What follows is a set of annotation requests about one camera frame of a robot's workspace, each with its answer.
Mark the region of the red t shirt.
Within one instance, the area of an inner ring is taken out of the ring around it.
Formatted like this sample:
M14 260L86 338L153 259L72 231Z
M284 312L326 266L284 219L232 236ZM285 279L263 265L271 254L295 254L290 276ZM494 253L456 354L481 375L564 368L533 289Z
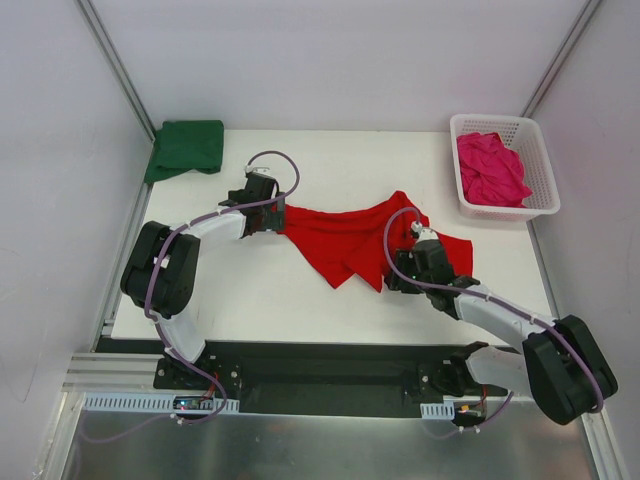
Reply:
M391 271L383 252L383 233L389 218L402 208L417 208L402 191L364 210L327 213L286 205L285 235L307 262L337 289L357 274L377 292L383 277ZM389 251L410 249L409 233L415 214L406 212L394 220L388 239ZM438 234L449 261L458 275L473 273L473 246L470 240Z

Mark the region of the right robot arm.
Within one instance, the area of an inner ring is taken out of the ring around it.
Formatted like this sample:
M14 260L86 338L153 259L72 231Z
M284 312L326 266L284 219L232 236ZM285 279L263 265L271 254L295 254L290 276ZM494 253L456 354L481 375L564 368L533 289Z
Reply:
M527 311L475 278L456 275L438 240L422 240L385 257L390 289L422 293L435 310L507 345L501 350L475 342L457 354L449 371L456 392L470 395L484 384L499 386L533 399L560 425L600 412L605 400L617 393L617 378L581 318L555 319Z

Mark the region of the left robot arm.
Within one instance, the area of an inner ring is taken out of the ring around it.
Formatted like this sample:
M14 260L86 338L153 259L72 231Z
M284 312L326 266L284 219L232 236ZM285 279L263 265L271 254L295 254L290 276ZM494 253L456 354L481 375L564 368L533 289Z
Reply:
M165 352L180 361L177 377L192 389L205 386L212 366L201 358L206 341L198 326L198 262L215 248L261 231L285 226L284 193L278 182L249 173L242 189L231 190L212 213L185 225L145 223L120 280L122 293L154 325Z

